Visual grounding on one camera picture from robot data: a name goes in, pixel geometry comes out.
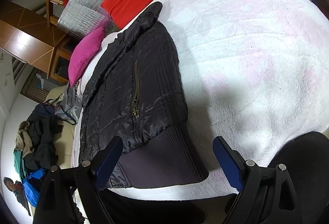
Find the wooden cabinet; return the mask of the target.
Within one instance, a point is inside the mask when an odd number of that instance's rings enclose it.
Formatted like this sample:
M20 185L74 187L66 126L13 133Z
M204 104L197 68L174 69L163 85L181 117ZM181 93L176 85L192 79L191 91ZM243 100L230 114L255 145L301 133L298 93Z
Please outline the wooden cabinet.
M64 85L68 83L69 62L78 43L79 40L69 35L66 35L59 41L51 55L49 71L47 72L48 78L54 79Z

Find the magenta pillow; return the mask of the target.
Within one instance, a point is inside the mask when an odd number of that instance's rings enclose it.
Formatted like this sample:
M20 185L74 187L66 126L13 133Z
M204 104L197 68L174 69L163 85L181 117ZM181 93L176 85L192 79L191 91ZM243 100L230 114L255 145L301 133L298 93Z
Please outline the magenta pillow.
M70 86L73 86L82 76L89 62L99 51L104 37L105 28L100 27L85 36L75 47L68 68Z

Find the white bed blanket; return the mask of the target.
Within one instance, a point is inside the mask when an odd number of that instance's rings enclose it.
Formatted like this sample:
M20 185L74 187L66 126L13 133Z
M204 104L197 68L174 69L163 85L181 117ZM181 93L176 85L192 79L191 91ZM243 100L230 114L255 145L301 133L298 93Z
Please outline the white bed blanket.
M309 0L158 0L179 57L191 139L209 171L200 183L118 188L139 200L235 192L212 141L221 135L267 166L281 147L328 129L328 19Z

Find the brown wooden column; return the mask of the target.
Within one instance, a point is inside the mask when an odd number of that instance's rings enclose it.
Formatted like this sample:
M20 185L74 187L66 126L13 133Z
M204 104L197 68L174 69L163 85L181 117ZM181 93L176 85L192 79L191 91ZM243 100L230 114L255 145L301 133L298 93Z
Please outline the brown wooden column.
M11 1L1 7L1 48L45 73L65 37L59 28L48 26L44 16Z

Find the grey garment bag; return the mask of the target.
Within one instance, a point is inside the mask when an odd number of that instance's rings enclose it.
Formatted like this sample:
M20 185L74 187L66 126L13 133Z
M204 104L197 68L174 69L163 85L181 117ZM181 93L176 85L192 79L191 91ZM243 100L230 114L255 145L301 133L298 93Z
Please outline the grey garment bag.
M62 94L55 99L46 100L44 104L47 108L52 108L51 112L59 120L76 125L82 109L82 97L78 95L77 87L68 83Z

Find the pile of dark clothes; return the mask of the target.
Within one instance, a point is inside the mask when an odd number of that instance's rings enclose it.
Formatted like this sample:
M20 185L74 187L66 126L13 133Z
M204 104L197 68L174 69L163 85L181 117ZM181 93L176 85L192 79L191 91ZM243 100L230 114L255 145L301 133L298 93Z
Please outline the pile of dark clothes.
M55 108L42 103L18 126L13 163L20 179L14 182L4 177L3 183L29 215L30 206L37 206L46 173L59 160L53 142L63 130L58 119Z

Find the black quilted jacket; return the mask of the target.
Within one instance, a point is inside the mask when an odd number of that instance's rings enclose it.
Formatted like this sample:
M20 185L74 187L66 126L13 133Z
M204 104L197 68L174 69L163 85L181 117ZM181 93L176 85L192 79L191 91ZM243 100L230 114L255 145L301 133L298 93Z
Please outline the black quilted jacket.
M107 188L162 188L204 181L209 173L187 128L176 46L155 2L108 45L82 98L79 161L115 136L123 150Z

